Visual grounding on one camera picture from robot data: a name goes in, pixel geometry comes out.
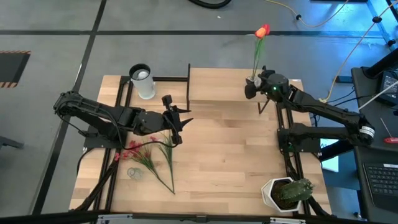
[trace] white label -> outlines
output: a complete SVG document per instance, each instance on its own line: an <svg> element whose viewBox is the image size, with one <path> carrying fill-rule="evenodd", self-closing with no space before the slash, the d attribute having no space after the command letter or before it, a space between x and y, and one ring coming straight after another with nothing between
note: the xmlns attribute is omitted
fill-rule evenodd
<svg viewBox="0 0 398 224"><path fill-rule="evenodd" d="M365 130L365 129L360 129L359 132L364 133L364 134L368 134L370 136L374 136L374 133L372 133L371 131Z"/></svg>
<svg viewBox="0 0 398 224"><path fill-rule="evenodd" d="M362 129L368 130L370 132L372 132L374 134L374 129L373 128L369 128L367 126L362 126Z"/></svg>
<svg viewBox="0 0 398 224"><path fill-rule="evenodd" d="M384 167L388 167L388 168L398 168L398 165L392 165L392 164L383 164Z"/></svg>

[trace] wooden table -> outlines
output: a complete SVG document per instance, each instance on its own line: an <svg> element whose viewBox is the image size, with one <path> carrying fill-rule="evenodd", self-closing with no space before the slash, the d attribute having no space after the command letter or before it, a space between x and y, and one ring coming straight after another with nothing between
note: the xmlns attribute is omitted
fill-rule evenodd
<svg viewBox="0 0 398 224"><path fill-rule="evenodd" d="M119 165L111 211L282 215L264 205L261 198L261 187L269 179L286 176L276 137L278 122L275 105L269 103L264 112L259 114L257 102L265 101L265 98L257 96L251 101L245 99L244 79L250 73L249 69L192 68L192 112L181 117L194 120L181 133L183 144L174 149L176 194L170 193L144 166L132 160L123 160ZM100 103L114 106L119 80L120 76L116 75L103 77L98 96ZM290 83L299 89L303 88L300 80L291 80ZM163 112L161 97L170 94L174 105L186 107L186 83L157 82L156 89L157 94L151 100L140 99L136 90L133 90L131 106ZM295 122L311 125L308 113L293 112L293 116ZM133 134L128 138L128 142L130 139L142 139ZM100 175L103 155L104 149L95 149L82 160L70 208L79 206L93 190ZM316 186L314 198L324 210L331 212L319 161L308 153L300 155L304 176ZM154 149L152 159L160 176L170 184L170 171L164 156ZM139 167L144 171L142 180L132 180L127 175L130 167ZM106 191L107 186L100 208L104 208Z"/></svg>

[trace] potted cactus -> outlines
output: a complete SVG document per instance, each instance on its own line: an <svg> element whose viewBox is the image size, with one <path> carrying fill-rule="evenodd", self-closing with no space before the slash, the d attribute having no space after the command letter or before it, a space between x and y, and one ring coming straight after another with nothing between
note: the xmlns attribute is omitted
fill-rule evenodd
<svg viewBox="0 0 398 224"><path fill-rule="evenodd" d="M261 189L262 199L266 205L279 212L295 212L300 209L302 200L311 197L313 187L308 179L271 179Z"/></svg>

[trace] white cup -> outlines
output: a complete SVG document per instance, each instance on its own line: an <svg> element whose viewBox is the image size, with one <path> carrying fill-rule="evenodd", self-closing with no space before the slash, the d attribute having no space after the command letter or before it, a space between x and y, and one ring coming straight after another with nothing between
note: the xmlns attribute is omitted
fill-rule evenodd
<svg viewBox="0 0 398 224"><path fill-rule="evenodd" d="M154 79L148 65L140 63L131 67L129 75L139 97L149 100L156 95Z"/></svg>

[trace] white flower pot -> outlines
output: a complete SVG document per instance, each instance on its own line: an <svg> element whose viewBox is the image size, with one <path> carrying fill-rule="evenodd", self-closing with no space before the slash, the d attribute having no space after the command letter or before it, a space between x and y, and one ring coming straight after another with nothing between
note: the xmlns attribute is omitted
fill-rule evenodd
<svg viewBox="0 0 398 224"><path fill-rule="evenodd" d="M279 206L274 202L274 199L272 199L272 197L271 197L271 190L272 190L272 187L274 186L275 181L277 181L277 180L289 180L289 181L293 182L293 179L290 177L271 179L270 181L268 181L268 183L266 183L261 188L262 201L266 205L278 210L279 212L296 212L296 211L300 210L300 206L302 203L301 201L298 202L298 204L295 208L289 209L289 210L284 210L284 209L279 208Z"/></svg>

